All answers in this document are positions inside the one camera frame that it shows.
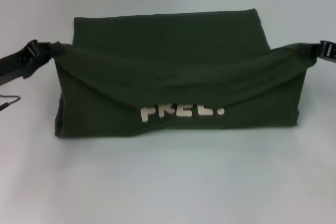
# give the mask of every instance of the dark green bag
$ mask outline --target dark green bag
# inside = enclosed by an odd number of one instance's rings
[[[270,50],[255,9],[75,18],[55,58],[59,137],[297,125],[308,44]]]

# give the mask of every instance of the printed letter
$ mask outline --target printed letter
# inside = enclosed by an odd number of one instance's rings
[[[168,114],[174,114],[175,109],[172,108],[172,104],[159,104],[159,117],[164,117],[164,112],[167,112]]]
[[[188,117],[191,118],[193,115],[193,112],[190,110],[184,110],[184,109],[190,109],[192,108],[193,105],[192,104],[188,104],[188,105],[177,105],[177,109],[176,109],[176,115],[178,117]]]
[[[156,112],[155,108],[146,108],[146,107],[142,108],[140,110],[142,122],[144,123],[148,122],[148,115],[154,115],[155,112]]]
[[[213,115],[214,111],[212,109],[207,109],[203,105],[197,105],[199,115]]]

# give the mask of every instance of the black cable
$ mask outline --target black cable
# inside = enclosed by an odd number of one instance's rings
[[[19,100],[21,100],[21,97],[19,97],[18,95],[1,95],[1,94],[0,94],[0,97],[1,97],[1,98],[16,98],[14,101],[9,102],[9,103],[8,103],[9,105],[11,105],[11,104],[13,104],[13,103],[16,103],[16,102],[18,102]]]
[[[16,98],[16,99],[15,99],[14,101],[12,101],[12,102],[6,102],[6,103],[0,105],[0,111],[1,111],[1,110],[4,110],[5,108],[7,108],[8,106],[10,106],[11,104],[16,103],[16,102],[18,102],[19,100],[21,100],[21,97],[19,97],[18,95],[1,95],[1,94],[0,94],[0,97],[1,97],[1,98]]]

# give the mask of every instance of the white backdrop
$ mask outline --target white backdrop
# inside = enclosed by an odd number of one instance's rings
[[[336,41],[334,0],[0,0],[0,57],[71,43],[76,16],[250,8],[271,48]],[[53,62],[0,94],[23,97],[0,112],[0,223],[336,223],[336,64],[309,69],[291,129],[65,141]]]

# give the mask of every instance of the white surface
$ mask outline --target white surface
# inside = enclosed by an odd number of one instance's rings
[[[71,42],[76,16],[256,8],[272,48],[336,41],[334,0],[0,0],[0,55]],[[0,87],[0,223],[336,223],[336,64],[308,71],[294,129],[54,137],[54,63]]]

